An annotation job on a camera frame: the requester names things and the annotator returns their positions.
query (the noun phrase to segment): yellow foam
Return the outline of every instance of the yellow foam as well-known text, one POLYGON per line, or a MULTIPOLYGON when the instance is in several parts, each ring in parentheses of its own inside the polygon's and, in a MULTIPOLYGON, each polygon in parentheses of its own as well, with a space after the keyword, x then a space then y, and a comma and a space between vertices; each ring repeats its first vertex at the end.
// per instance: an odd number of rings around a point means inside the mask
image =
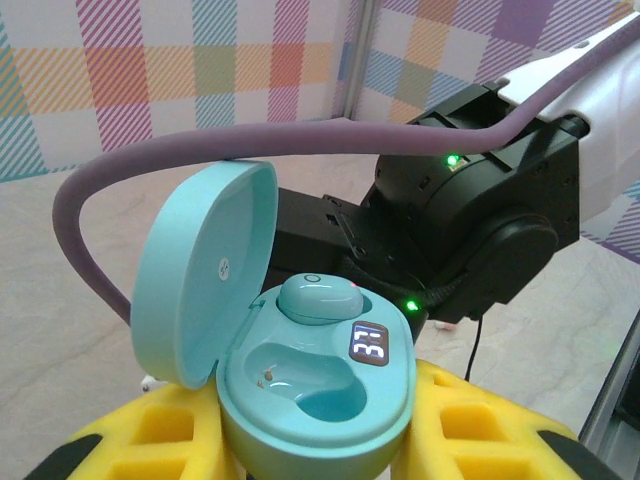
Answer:
MULTIPOLYGON (((567 428, 428 362, 417 366, 393 480, 579 480, 536 433, 575 438, 567 428)), ((103 436, 69 480, 242 480, 220 418, 215 383, 145 394, 70 439, 103 436)))

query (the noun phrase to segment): plaid backdrop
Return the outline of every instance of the plaid backdrop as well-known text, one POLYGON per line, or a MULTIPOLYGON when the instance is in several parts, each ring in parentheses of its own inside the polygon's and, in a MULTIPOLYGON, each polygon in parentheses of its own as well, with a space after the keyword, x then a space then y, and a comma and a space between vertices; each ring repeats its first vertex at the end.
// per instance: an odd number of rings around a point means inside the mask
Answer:
MULTIPOLYGON (((407 122, 631 13, 616 0, 384 0, 356 118, 407 122)), ((583 235, 640 263, 640 182, 583 235)))
POLYGON ((350 7, 0 0, 0 182, 181 130, 328 118, 350 7))

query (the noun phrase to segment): open lid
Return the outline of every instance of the open lid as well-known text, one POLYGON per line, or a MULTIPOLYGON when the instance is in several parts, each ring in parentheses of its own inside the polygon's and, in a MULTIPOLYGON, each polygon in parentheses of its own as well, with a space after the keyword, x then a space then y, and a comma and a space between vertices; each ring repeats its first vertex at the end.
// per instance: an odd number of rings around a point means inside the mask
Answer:
POLYGON ((207 383, 260 294, 277 211, 267 162, 218 162, 171 194, 131 302, 133 348, 148 374, 190 389, 207 383))

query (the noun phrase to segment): teal charging case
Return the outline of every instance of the teal charging case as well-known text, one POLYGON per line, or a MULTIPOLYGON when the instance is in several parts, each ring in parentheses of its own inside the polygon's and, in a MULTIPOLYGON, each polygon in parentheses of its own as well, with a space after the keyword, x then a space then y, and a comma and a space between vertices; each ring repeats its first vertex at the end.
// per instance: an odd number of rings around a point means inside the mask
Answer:
MULTIPOLYGON (((344 279, 309 274, 261 294, 277 208, 268 162, 215 163, 170 195, 136 278, 136 358, 188 389, 215 375, 225 437, 258 480, 373 479, 411 419, 411 332, 393 304, 365 289, 348 320, 294 321, 279 305, 281 293, 344 279)), ((309 300, 300 299, 304 320, 309 300)))

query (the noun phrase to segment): purple cable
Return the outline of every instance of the purple cable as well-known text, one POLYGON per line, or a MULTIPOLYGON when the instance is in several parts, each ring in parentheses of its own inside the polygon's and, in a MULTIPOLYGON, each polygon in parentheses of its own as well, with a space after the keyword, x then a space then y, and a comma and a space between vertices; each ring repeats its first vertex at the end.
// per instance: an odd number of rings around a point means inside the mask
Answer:
POLYGON ((495 150, 518 135, 565 90, 637 39, 640 17, 549 80, 504 120, 479 130, 332 120, 261 123, 178 133, 121 147, 81 166, 64 181, 53 203, 56 238, 80 277, 129 324, 129 300, 96 264, 80 230, 82 206, 100 190, 145 173, 236 158, 313 154, 436 156, 495 150))

